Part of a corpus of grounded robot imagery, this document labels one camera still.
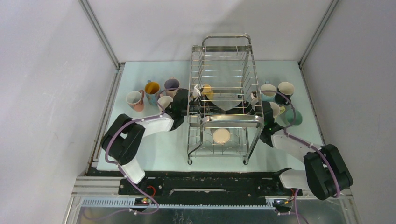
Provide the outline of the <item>iridescent pale pink mug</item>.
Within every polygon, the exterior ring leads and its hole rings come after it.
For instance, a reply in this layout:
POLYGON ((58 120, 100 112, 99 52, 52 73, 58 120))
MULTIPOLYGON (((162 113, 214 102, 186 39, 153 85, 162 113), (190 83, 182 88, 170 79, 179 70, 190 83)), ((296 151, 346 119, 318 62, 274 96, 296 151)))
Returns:
POLYGON ((170 79, 166 80, 164 83, 166 95, 172 98, 174 98, 174 96, 176 95, 179 87, 180 87, 180 82, 174 77, 171 77, 170 79))

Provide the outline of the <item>green mug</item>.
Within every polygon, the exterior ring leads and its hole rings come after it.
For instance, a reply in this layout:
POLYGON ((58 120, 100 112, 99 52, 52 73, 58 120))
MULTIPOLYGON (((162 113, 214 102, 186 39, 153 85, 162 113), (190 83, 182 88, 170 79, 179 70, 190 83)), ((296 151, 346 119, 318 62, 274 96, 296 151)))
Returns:
POLYGON ((298 126, 303 122, 303 116, 297 109, 289 109, 285 112, 285 118, 288 124, 298 126))

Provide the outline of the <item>blue butterfly mug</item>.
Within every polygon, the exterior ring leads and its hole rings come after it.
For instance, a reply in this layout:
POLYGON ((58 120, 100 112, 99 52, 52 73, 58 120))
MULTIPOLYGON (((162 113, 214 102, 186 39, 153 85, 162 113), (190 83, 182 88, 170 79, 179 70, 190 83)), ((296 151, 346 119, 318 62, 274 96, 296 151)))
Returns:
POLYGON ((157 96, 160 92, 160 85, 157 82, 152 82, 151 80, 147 81, 147 84, 144 87, 144 92, 146 94, 147 100, 151 105, 157 105, 157 96))

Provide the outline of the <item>pale yellow faceted mug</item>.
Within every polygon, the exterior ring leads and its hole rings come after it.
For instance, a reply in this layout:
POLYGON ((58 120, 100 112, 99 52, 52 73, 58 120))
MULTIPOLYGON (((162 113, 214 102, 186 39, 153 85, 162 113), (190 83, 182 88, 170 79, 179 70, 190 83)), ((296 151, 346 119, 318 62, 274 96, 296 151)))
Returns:
POLYGON ((273 110, 273 117, 275 120, 279 115, 283 114, 286 110, 284 106, 280 106, 275 102, 270 102, 270 107, 273 110))

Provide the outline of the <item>orange yellow mug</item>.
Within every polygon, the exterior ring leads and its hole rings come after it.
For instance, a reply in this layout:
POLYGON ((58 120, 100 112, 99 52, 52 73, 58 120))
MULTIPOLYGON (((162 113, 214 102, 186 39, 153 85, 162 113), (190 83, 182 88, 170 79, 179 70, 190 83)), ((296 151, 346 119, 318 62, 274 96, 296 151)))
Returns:
POLYGON ((201 94, 206 96, 209 100, 213 100, 214 97, 213 89, 209 84, 204 84, 202 86, 201 94))

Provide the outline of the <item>salmon dotted mug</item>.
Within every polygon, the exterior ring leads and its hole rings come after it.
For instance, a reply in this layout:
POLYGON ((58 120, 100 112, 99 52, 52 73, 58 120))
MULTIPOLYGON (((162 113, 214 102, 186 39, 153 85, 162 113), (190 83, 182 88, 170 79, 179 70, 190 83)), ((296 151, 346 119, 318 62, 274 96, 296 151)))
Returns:
POLYGON ((144 110, 144 90, 132 91, 126 95, 126 102, 136 112, 144 110))

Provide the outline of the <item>black mug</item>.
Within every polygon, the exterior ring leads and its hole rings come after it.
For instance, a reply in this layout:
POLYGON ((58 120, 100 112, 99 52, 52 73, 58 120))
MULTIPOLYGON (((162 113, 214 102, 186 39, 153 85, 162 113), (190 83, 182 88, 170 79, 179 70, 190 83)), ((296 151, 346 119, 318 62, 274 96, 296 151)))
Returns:
POLYGON ((295 92, 295 86, 290 82, 281 82, 277 88, 275 102, 280 105, 290 105, 290 98, 295 92))

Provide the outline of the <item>cream seahorse pattern mug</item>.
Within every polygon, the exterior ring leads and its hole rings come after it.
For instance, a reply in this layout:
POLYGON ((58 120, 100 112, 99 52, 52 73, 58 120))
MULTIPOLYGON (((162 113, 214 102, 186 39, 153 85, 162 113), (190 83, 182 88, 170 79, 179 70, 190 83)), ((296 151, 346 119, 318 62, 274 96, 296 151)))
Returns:
POLYGON ((225 144, 231 138, 230 131, 227 128, 213 128, 211 134, 214 143, 217 144, 225 144))

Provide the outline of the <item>light blue faceted mug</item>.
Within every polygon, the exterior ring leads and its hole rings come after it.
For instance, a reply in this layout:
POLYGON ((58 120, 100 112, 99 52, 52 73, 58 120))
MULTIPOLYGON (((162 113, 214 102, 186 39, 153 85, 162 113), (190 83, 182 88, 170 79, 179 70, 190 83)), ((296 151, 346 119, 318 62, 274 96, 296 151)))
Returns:
POLYGON ((265 83, 260 87, 261 100, 267 102, 273 102, 277 92, 277 88, 269 83, 265 83))

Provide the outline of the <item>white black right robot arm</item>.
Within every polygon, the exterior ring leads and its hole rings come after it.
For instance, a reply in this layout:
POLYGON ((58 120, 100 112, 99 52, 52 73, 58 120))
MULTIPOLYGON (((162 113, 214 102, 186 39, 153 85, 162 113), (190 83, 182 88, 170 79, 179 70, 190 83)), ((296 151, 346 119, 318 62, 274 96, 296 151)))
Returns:
POLYGON ((339 197, 354 183, 338 148, 333 144, 315 145, 289 133, 275 122, 269 102, 262 106, 264 129, 260 140, 271 148, 283 150, 304 164, 304 170, 284 168, 274 174, 272 190, 284 195, 289 189, 309 190, 317 199, 339 197))

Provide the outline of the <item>pink faceted mug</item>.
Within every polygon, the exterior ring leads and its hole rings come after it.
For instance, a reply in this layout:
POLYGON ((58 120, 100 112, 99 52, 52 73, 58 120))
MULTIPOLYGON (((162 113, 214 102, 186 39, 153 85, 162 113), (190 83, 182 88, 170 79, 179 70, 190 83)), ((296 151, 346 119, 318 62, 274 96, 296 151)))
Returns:
POLYGON ((165 108, 167 108, 173 102, 173 98, 171 96, 161 96, 157 103, 159 104, 158 108, 162 112, 165 108))

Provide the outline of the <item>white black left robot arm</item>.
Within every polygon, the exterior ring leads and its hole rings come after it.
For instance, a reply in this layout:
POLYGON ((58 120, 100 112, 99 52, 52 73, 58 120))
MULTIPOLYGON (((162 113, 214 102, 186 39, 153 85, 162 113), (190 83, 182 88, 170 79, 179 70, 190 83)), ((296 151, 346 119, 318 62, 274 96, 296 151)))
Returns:
POLYGON ((100 146, 105 150, 105 161, 118 167, 123 176, 130 181, 130 189, 136 194, 143 194, 148 188, 144 179, 145 171, 136 158, 143 138, 160 132, 170 132, 179 128, 188 115, 188 103, 193 103, 190 96, 202 97, 205 87, 188 89, 176 88, 176 95, 168 106, 160 103, 160 113, 148 117, 132 119, 120 114, 112 123, 101 140, 100 146))

